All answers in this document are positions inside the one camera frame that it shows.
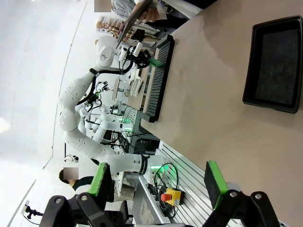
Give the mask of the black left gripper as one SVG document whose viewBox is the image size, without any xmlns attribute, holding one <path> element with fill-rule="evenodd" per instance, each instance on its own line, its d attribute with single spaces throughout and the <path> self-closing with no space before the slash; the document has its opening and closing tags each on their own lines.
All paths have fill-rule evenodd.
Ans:
<svg viewBox="0 0 303 227">
<path fill-rule="evenodd" d="M 162 62 L 155 58 L 152 58 L 148 50 L 140 50 L 138 56 L 134 56 L 134 54 L 131 53 L 129 60 L 135 63 L 137 69 L 143 69 L 149 65 L 155 68 L 161 68 L 164 66 Z"/>
</svg>

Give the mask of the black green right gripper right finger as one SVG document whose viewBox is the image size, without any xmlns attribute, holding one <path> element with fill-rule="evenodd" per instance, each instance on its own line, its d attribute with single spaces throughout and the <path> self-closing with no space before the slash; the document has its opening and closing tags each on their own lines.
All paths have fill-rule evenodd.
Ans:
<svg viewBox="0 0 303 227">
<path fill-rule="evenodd" d="M 232 219 L 238 219 L 245 227 L 279 227 L 280 223 L 265 192 L 245 195 L 230 189 L 216 161 L 207 161 L 204 183 L 213 212 L 205 221 L 205 227 L 225 227 Z"/>
</svg>

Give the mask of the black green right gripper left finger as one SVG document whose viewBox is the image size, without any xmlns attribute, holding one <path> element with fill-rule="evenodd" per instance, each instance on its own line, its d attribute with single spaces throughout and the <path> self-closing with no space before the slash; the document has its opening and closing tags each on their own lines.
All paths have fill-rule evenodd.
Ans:
<svg viewBox="0 0 303 227">
<path fill-rule="evenodd" d="M 66 199 L 62 195 L 51 197 L 40 222 L 41 227 L 113 227 L 114 221 L 104 212 L 109 194 L 114 191 L 110 166 L 101 163 L 86 192 Z"/>
</svg>

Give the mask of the person's hand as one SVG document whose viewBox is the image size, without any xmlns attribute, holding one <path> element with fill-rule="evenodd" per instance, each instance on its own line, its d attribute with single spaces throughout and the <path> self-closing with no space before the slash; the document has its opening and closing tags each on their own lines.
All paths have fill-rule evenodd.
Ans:
<svg viewBox="0 0 303 227">
<path fill-rule="evenodd" d="M 156 8 L 148 8 L 143 13 L 143 22 L 155 22 L 157 19 L 159 19 L 159 13 Z"/>
</svg>

